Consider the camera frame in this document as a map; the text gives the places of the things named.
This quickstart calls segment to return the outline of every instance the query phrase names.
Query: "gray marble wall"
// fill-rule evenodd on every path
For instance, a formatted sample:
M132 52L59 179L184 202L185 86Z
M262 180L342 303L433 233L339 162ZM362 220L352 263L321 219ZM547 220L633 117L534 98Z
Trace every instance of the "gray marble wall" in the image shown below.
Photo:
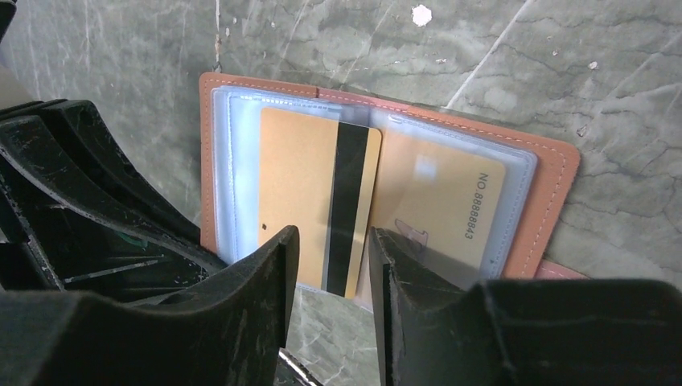
M94 101L140 172L195 221L197 83L216 51L224 72L369 92L571 142L583 162L548 258L592 277L682 287L680 2L424 0L433 11L424 27L411 18L417 4L21 2L2 50L36 97ZM328 384L376 384L371 318L341 299L298 299L294 353Z

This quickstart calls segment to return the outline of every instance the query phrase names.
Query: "gold card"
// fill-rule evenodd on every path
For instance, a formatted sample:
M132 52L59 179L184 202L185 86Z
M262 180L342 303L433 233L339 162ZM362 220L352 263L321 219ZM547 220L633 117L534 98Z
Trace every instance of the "gold card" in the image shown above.
M261 111L258 242L298 227L298 283L355 296L380 146L378 129Z
M466 288L478 279L504 164L390 130L382 148L371 226L414 241L422 264Z

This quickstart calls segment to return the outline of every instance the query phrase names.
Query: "marble veining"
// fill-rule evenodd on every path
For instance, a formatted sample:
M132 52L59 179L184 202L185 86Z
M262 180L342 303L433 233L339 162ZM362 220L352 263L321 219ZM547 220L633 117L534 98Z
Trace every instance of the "marble veining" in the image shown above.
M419 3L433 12L424 27L412 21ZM142 175L194 221L197 84L216 61L571 142L581 169L546 257L682 288L677 0L20 2L0 49L36 97L93 101ZM377 384L371 315L329 295L296 299L290 350L327 384Z

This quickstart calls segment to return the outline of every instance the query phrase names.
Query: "black magnetic stripe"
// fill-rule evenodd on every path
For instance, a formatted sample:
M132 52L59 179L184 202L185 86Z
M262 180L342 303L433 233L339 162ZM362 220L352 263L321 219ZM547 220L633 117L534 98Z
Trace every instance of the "black magnetic stripe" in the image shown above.
M326 288L327 292L339 296L346 294L368 135L367 127L339 123L331 196Z

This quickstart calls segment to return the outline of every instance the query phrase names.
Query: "white paint spot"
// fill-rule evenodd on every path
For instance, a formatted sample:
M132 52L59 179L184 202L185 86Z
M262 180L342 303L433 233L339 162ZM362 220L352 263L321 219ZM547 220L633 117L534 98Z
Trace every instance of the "white paint spot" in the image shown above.
M431 10L423 4L412 7L412 23L423 27L431 21Z

